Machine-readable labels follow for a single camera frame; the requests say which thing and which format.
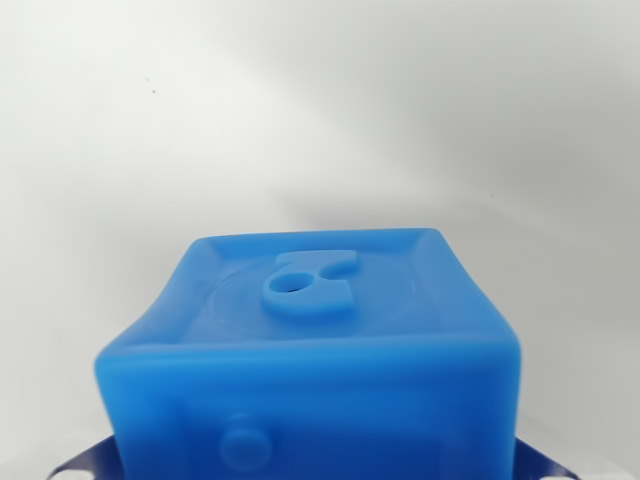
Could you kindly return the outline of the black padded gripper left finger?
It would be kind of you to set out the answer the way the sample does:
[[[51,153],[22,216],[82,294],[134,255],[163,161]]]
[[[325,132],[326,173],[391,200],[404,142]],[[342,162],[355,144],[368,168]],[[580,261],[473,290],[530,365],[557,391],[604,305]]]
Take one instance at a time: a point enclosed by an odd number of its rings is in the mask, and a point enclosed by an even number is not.
[[[72,432],[46,444],[47,479],[118,479],[119,453],[112,435]]]

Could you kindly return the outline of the black padded gripper right finger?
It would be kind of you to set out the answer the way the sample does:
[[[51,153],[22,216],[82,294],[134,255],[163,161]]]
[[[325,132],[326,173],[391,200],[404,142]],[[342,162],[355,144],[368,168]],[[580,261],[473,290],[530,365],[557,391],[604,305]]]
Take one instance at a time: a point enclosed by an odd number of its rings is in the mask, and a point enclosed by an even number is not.
[[[516,440],[514,479],[588,479],[589,458],[559,437],[525,436]]]

